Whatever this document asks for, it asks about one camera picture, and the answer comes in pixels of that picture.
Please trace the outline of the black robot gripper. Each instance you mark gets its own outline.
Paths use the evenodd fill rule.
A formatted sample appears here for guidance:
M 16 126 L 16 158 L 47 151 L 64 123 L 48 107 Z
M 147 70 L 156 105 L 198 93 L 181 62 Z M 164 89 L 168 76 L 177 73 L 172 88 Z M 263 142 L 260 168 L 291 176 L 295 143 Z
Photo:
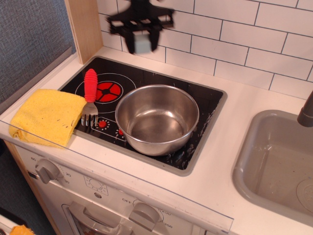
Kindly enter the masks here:
M 130 54 L 134 54 L 134 34 L 137 31 L 148 31 L 151 51 L 156 50 L 160 31 L 174 25 L 172 8 L 159 7 L 148 0 L 132 0 L 130 6 L 107 18 L 110 33 L 123 34 Z

